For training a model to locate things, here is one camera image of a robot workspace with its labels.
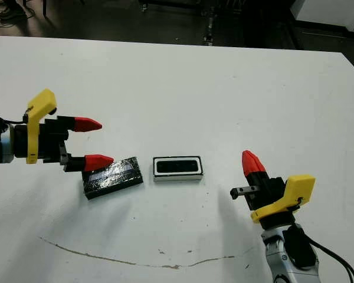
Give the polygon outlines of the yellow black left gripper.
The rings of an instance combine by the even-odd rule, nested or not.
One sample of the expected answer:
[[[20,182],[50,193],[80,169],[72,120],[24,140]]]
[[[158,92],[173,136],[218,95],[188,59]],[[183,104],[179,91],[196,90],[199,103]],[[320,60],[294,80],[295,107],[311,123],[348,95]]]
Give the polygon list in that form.
[[[88,132],[100,130],[102,124],[86,117],[58,116],[45,119],[54,114],[57,102],[54,93],[45,89],[27,105],[24,114],[25,123],[14,126],[14,156],[24,158],[27,164],[35,164],[39,159],[45,163],[62,162],[67,158],[65,141],[68,130]],[[101,154],[89,154],[83,157],[68,157],[64,165],[65,172],[91,172],[106,168],[114,158]]]

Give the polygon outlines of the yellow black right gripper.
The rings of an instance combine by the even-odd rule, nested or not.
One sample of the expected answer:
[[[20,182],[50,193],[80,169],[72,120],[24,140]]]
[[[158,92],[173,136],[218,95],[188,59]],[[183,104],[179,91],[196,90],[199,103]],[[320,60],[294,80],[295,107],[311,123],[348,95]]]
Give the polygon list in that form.
[[[291,225],[293,212],[309,202],[315,178],[311,175],[294,175],[286,181],[270,178],[259,158],[249,150],[242,153],[242,168],[247,187],[230,190],[235,200],[244,196],[251,211],[251,219],[264,229]]]

